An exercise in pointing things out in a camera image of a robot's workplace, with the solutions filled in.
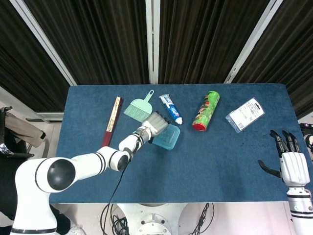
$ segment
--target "robotic arm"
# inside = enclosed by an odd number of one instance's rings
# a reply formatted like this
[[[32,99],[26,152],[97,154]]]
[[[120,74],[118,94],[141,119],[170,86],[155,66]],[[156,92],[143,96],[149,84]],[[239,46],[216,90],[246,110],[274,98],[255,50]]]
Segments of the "robotic arm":
[[[54,235],[57,222],[49,205],[51,193],[62,192],[76,181],[101,174],[107,168],[123,170],[135,152],[167,125],[161,115],[153,112],[119,144],[119,150],[105,146],[72,159],[56,157],[23,163],[15,176],[18,205],[11,235]]]
[[[287,145],[275,131],[271,130],[270,135],[276,141],[281,171],[270,169],[261,160],[258,163],[266,173],[282,178],[283,183],[289,187],[287,197],[297,235],[311,235],[313,205],[310,191],[304,188],[310,182],[305,156],[300,152],[299,144],[293,134],[283,131]]]

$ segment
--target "pringles can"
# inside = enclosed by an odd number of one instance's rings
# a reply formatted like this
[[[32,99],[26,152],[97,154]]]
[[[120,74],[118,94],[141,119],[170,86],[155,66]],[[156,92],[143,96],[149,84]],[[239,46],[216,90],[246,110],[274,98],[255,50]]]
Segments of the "pringles can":
[[[204,102],[197,113],[197,116],[192,122],[193,128],[198,131],[206,130],[219,100],[220,94],[218,94],[217,92],[209,91],[207,93]]]

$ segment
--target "curtain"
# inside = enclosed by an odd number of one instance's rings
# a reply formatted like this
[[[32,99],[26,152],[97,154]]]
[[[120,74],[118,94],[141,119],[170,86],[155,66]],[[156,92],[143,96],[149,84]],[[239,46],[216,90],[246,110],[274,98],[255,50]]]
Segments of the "curtain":
[[[223,83],[269,0],[162,0],[159,83]]]
[[[148,84],[144,0],[25,0],[79,85]]]
[[[68,83],[12,4],[0,9],[0,86],[34,111],[63,111]]]
[[[298,118],[313,111],[313,4],[283,1],[233,80],[286,84]]]

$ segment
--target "blue tablecloth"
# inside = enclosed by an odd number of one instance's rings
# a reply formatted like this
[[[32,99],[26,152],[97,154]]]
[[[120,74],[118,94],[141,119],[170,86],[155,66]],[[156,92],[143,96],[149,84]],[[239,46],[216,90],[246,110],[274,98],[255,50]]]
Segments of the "blue tablecloth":
[[[122,111],[136,98],[155,90],[150,100],[154,111],[170,115],[158,98],[170,94],[183,116],[180,137],[173,150],[146,143],[125,171],[113,198],[118,203],[287,201],[288,188],[266,174],[258,159],[279,169],[275,141],[270,129],[292,132],[306,155],[310,177],[313,164],[297,123],[287,90],[282,84],[197,84],[197,85],[106,85],[75,86],[69,89],[57,149],[58,157],[72,158],[99,149],[115,97],[124,99]],[[206,132],[191,123],[208,91],[221,99]],[[255,97],[265,115],[240,133],[225,120],[234,109]],[[121,113],[111,141],[119,142],[140,126]],[[103,174],[76,182],[51,195],[53,203],[105,203],[121,172]],[[313,191],[312,183],[307,188]]]

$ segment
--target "white toothpaste tube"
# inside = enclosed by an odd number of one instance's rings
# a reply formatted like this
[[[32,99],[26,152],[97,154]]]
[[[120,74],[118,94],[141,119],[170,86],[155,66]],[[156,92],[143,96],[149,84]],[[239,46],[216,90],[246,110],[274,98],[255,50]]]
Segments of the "white toothpaste tube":
[[[168,112],[171,114],[171,116],[174,119],[174,121],[177,124],[182,125],[182,117],[179,114],[178,109],[173,104],[172,100],[170,99],[170,96],[168,94],[164,94],[164,95],[161,95],[159,97],[162,100],[163,104],[165,104]]]

